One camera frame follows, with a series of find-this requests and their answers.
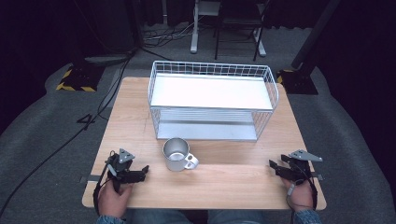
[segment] stainless steel cup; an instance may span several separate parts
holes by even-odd
[[[163,145],[166,167],[171,171],[182,171],[184,169],[195,169],[199,161],[190,154],[190,146],[182,138],[168,139]]]

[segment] wire basket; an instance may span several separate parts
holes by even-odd
[[[157,139],[257,141],[277,103],[266,65],[152,65],[148,104]]]

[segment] desk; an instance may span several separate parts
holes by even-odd
[[[194,28],[192,30],[192,38],[191,38],[191,53],[196,53],[198,51],[198,16],[218,16],[219,13],[219,5],[220,2],[206,2],[195,0],[195,7],[194,7]],[[254,38],[256,41],[259,40],[259,33],[257,30],[254,32]],[[265,48],[260,40],[259,45],[259,54],[260,56],[264,57],[267,55],[265,52]]]
[[[100,175],[111,150],[135,154],[131,170],[149,165],[145,182],[134,185],[129,207],[181,209],[289,209],[286,189],[268,160],[281,164],[280,154],[305,148],[282,86],[279,104],[257,142],[189,141],[200,164],[195,170],[166,168],[149,113],[147,77],[126,77],[108,121],[92,168]],[[82,203],[93,207],[96,182],[89,181]],[[318,209],[326,207],[318,181]]]

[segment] sleeve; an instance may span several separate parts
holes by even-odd
[[[319,215],[314,210],[304,210],[294,214],[295,224],[321,224]]]
[[[96,224],[126,224],[122,219],[110,216],[99,216]]]

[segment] hand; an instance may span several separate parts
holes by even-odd
[[[113,181],[107,181],[99,191],[99,214],[121,218],[125,213],[133,186],[134,184],[121,185],[119,193],[117,193],[114,190]]]
[[[283,184],[287,189],[291,186],[291,181],[281,178]],[[309,185],[309,182],[305,180],[305,182],[301,185],[296,185],[292,194],[290,195],[290,207],[296,211],[310,210],[313,209],[313,200],[312,200],[312,189]]]

